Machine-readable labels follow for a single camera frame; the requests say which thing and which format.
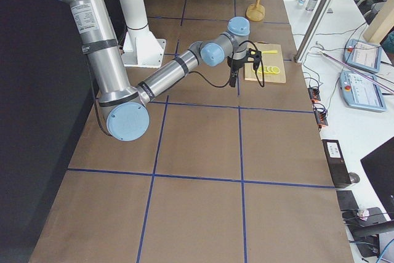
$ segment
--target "white table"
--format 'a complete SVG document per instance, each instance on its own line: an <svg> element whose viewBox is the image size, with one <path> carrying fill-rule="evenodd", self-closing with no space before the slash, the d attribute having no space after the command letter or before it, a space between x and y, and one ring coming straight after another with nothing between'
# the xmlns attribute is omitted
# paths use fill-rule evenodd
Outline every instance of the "white table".
<svg viewBox="0 0 394 263"><path fill-rule="evenodd" d="M314 12L307 12L305 6L299 7L297 1L284 0L284 3L292 26L294 41L298 48L303 38L302 35L298 34L305 34ZM333 13L324 16L317 33L342 33L355 29L365 22L353 0L334 0L330 8L333 10ZM360 27L352 38L363 39L361 33L366 26L367 24ZM325 49L344 48L352 33L353 31L345 34L316 35L311 46L319 42ZM338 60L343 60L343 52L343 49L341 49L328 52L328 54ZM382 60L389 62L386 54L383 54ZM334 91L342 66L321 55L308 55L305 65L319 73L320 81L323 83L320 87L321 103L328 107L330 96ZM305 67L303 69L310 73L312 77L317 78L317 75L310 70ZM378 75L393 81L394 68L382 64ZM380 81L391 88L394 87L390 83L386 83L383 80ZM358 206L360 208L379 207L383 212L385 212L385 209L372 188L360 159L394 136L394 96L384 96L384 99L387 111L383 113L348 108L340 94L339 86L337 86L329 107L329 126L322 128L320 132L322 139L339 141L348 171L355 172L360 176L360 183L346 188L347 190L352 190ZM361 255L355 245L352 245L352 253L356 263L364 262L361 260ZM372 257L369 261L375 262L375 260L376 258Z"/></svg>

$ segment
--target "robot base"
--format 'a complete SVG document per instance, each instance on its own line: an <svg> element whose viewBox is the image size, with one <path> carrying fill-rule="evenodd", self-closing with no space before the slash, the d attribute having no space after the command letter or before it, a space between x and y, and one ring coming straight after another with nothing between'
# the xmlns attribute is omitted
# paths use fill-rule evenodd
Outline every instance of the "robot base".
<svg viewBox="0 0 394 263"><path fill-rule="evenodd" d="M122 60L125 67L160 68L166 48L165 39L156 39L151 32L135 39L136 51L132 48L127 32L123 45Z"/></svg>

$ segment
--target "blue and white device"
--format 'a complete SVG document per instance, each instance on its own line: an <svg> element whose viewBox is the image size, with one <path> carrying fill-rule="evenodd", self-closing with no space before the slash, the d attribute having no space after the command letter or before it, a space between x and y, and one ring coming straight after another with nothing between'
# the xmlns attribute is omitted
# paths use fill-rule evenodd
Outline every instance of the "blue and white device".
<svg viewBox="0 0 394 263"><path fill-rule="evenodd" d="M346 64L368 71L378 73L382 58L382 47L378 44L351 39L346 44L344 53Z"/></svg>
<svg viewBox="0 0 394 263"><path fill-rule="evenodd" d="M368 76L376 80L373 74ZM376 112L387 110L380 87L357 73L342 71L340 88L349 107Z"/></svg>

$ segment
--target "wooden board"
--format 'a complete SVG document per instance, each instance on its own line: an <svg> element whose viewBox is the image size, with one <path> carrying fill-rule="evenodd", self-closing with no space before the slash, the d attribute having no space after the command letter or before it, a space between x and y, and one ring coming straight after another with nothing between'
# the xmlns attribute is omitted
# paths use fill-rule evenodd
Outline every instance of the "wooden board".
<svg viewBox="0 0 394 263"><path fill-rule="evenodd" d="M269 43L256 43L259 51L278 51L277 54L262 54L264 66L276 66L280 69L279 74L264 74L264 80L266 83L286 83L286 73L284 70L282 48L280 44L269 44ZM254 74L252 63L245 64L245 80L257 81ZM257 76L261 81L262 74L258 73Z"/></svg>

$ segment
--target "black wall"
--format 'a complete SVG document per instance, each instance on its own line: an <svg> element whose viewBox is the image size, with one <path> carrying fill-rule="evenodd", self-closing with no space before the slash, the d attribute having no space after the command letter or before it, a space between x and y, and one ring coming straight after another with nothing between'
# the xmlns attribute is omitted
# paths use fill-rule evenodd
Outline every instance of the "black wall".
<svg viewBox="0 0 394 263"><path fill-rule="evenodd" d="M118 32L118 0L106 0ZM92 106L67 4L0 0L0 261L32 249Z"/></svg>

